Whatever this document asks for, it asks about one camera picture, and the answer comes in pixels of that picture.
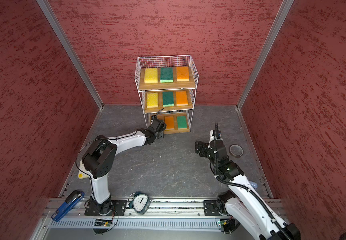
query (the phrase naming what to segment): green sponge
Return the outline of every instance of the green sponge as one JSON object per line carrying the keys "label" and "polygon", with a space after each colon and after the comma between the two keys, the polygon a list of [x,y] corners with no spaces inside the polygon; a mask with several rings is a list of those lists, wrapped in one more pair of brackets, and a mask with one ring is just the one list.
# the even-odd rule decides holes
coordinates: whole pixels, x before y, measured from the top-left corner
{"label": "green sponge", "polygon": [[162,92],[162,106],[163,107],[174,106],[173,92]]}
{"label": "green sponge", "polygon": [[173,82],[173,68],[161,68],[160,82],[162,83]]}
{"label": "green sponge", "polygon": [[186,117],[185,116],[178,116],[177,117],[177,126],[178,126],[178,129],[188,128],[188,125],[186,124]]}

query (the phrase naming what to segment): red textured panel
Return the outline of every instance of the red textured panel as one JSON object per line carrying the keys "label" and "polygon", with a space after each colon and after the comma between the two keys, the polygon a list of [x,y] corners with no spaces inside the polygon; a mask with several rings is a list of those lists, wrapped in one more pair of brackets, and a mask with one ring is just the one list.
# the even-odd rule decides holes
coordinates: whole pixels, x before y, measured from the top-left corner
{"label": "red textured panel", "polygon": [[0,1],[0,239],[30,237],[97,110],[36,1]]}
{"label": "red textured panel", "polygon": [[196,103],[236,104],[282,1],[49,2],[104,103],[139,103],[138,56],[190,54]]}
{"label": "red textured panel", "polygon": [[346,231],[346,1],[295,1],[243,106],[303,239]]}

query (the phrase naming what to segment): shelf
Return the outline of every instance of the shelf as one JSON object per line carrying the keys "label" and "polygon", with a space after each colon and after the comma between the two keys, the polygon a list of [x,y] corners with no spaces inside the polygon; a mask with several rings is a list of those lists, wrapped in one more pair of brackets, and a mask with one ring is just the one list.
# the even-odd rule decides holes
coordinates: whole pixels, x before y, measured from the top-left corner
{"label": "shelf", "polygon": [[161,68],[158,68],[158,83],[144,83],[145,68],[141,69],[139,76],[139,91],[156,91],[156,90],[169,90],[169,89],[190,89],[196,88],[196,82],[193,77],[192,69],[189,67],[189,82],[177,82],[177,71],[173,68],[173,82],[161,83]]}
{"label": "shelf", "polygon": [[[149,116],[149,124],[151,122],[151,117],[153,116],[154,114],[151,114],[149,113],[148,116]],[[174,130],[165,130],[164,131],[164,134],[172,134],[172,133],[180,133],[180,132],[190,132],[190,122],[189,122],[189,114],[188,114],[188,111],[181,111],[179,113],[159,113],[157,118],[160,119],[160,120],[163,120],[165,119],[166,116],[173,116],[174,117]],[[186,125],[188,126],[188,128],[186,129],[178,129],[178,126],[177,126],[177,117],[178,116],[185,116],[186,117]]]}
{"label": "shelf", "polygon": [[[172,107],[164,107],[162,105],[162,93],[163,92],[171,92],[169,91],[158,91],[158,92],[147,92],[147,93],[142,93],[142,106],[144,107],[144,113],[156,113],[158,112],[161,108],[161,112],[168,112],[168,111],[176,111],[176,110],[186,110],[186,109],[192,109],[193,108],[193,103],[194,103],[194,94],[192,89],[186,89],[186,96],[188,98],[188,104],[186,106],[176,106],[176,91],[172,91],[173,97],[174,97],[174,106]],[[157,108],[147,108],[146,103],[147,103],[147,94],[148,93],[158,93],[158,107]]]}

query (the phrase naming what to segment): three-tier shelf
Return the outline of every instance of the three-tier shelf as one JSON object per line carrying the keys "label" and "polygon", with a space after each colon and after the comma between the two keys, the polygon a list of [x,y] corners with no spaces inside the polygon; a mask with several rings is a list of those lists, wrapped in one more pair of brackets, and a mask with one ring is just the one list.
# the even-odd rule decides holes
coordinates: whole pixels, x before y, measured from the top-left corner
{"label": "three-tier shelf", "polygon": [[[189,67],[189,81],[177,82],[176,79],[176,67],[188,66]],[[173,68],[173,82],[161,83],[160,82],[160,69],[161,68]],[[146,68],[158,68],[158,83],[144,83],[144,75]],[[157,112],[163,108],[158,114],[158,119],[164,119],[165,116],[174,116],[175,129],[165,130],[164,134],[178,133],[178,132],[190,132],[191,122],[193,120],[193,109],[195,107],[198,72],[191,55],[180,56],[158,56],[158,57],[138,57],[136,64],[136,74],[134,76],[136,81],[139,99],[141,100],[142,111],[144,113],[146,127],[150,125],[152,116],[156,116]],[[161,93],[164,91],[183,91],[186,90],[188,105],[176,106],[176,99],[174,99],[175,105],[171,107],[162,106],[162,94],[158,94],[158,108],[147,108],[146,97],[147,93]],[[187,129],[178,129],[177,116],[186,116],[188,124]]]}

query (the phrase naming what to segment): black round object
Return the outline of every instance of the black round object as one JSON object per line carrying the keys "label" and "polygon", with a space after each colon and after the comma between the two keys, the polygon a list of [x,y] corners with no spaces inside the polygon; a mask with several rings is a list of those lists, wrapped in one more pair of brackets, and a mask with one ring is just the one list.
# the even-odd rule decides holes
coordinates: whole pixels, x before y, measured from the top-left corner
{"label": "black round object", "polygon": [[236,144],[233,144],[233,145],[230,145],[229,147],[229,153],[232,157],[241,157],[243,154],[244,154],[244,151],[243,151],[243,148],[236,145]]}

